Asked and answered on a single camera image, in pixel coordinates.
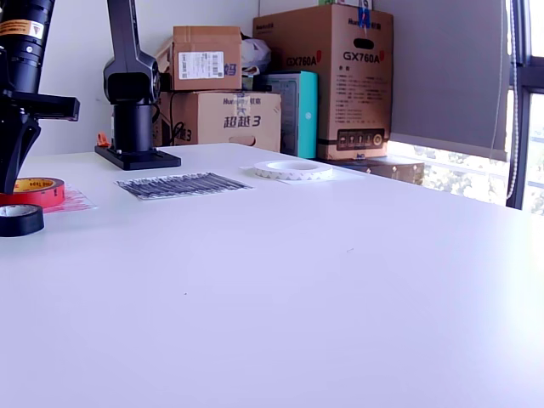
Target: warning label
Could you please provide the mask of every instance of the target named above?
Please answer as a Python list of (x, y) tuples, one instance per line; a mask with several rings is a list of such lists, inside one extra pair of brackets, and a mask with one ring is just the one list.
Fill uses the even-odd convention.
[(41, 40), (43, 38), (43, 24), (29, 20), (10, 20), (0, 24), (0, 36), (30, 36)]

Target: white table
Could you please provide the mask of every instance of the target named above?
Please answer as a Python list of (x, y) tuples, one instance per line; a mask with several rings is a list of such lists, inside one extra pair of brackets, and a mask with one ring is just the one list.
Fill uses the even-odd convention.
[[(124, 173), (32, 158), (99, 206), (0, 239), (2, 408), (542, 408), (544, 221), (362, 174), (287, 185), (281, 155), (172, 148)], [(255, 190), (142, 202), (114, 180)]]

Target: blue tape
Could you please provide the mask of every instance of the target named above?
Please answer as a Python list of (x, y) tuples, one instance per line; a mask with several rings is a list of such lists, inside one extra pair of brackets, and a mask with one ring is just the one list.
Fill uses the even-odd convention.
[(359, 27), (371, 28), (371, 11), (359, 1)]

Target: cardboard box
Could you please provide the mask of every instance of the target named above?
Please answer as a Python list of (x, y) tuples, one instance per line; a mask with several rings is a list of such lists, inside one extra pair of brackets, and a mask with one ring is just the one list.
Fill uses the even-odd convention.
[[(172, 104), (172, 130), (170, 106)], [(163, 93), (155, 146), (237, 143), (280, 151), (281, 96), (274, 93)]]
[(170, 64), (173, 90), (241, 89), (240, 28), (174, 27)]
[[(320, 6), (326, 6), (328, 4), (344, 4), (346, 6), (359, 7), (360, 0), (320, 0), (319, 2)], [(363, 6), (372, 10), (374, 5), (372, 4), (372, 0), (363, 0)]]
[(365, 160), (323, 160), (321, 162), (416, 185), (423, 185), (425, 179), (425, 163), (404, 157), (387, 156)]
[(272, 48), (273, 67), (319, 74), (318, 157), (387, 154), (391, 129), (393, 16), (338, 4), (272, 14), (253, 21), (253, 36)]

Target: teal box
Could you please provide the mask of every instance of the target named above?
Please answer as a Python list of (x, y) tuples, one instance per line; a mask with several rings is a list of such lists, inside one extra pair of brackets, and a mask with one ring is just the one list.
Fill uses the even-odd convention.
[(281, 95), (281, 153), (317, 157), (317, 74), (274, 72), (256, 77), (256, 90)]

